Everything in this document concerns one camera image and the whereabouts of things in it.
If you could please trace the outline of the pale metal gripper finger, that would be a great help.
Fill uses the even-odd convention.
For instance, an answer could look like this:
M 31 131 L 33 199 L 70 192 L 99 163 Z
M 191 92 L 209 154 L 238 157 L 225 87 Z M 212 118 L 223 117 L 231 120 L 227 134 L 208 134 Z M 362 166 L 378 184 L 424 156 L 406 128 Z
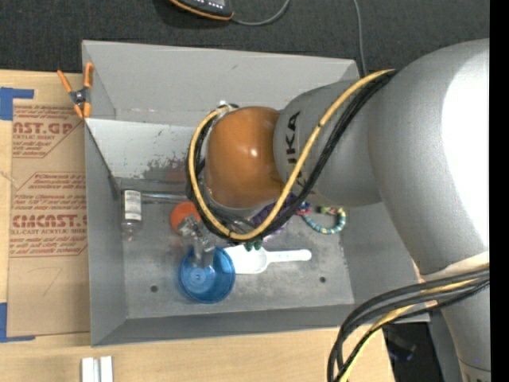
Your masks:
M 215 255 L 216 246 L 210 241 L 210 239 L 206 236 L 202 236 L 199 238 L 199 251 L 200 251 L 200 266 L 203 269 L 211 267 L 214 263 L 214 255 Z
M 181 245 L 186 251 L 192 251 L 196 262 L 202 261 L 203 247 L 201 246 L 201 231 L 198 221 L 191 216 L 185 217 L 178 227 Z

